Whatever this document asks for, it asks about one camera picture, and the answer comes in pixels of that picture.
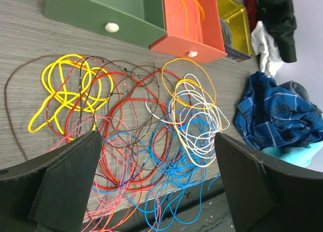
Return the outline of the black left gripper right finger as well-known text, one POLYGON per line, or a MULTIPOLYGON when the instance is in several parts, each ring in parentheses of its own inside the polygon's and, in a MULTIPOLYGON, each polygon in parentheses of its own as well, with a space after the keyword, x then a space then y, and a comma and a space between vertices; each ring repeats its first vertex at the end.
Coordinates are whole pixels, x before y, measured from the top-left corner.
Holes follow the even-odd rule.
POLYGON ((236 231, 322 231, 322 172, 223 133, 214 144, 236 231))

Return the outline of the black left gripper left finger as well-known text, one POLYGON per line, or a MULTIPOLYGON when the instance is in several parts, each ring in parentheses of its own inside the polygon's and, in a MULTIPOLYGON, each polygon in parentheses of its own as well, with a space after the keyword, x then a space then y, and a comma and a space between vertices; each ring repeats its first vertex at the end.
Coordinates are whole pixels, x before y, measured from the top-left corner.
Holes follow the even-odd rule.
POLYGON ((102 146, 90 131, 1 169, 1 231, 80 231, 102 146))

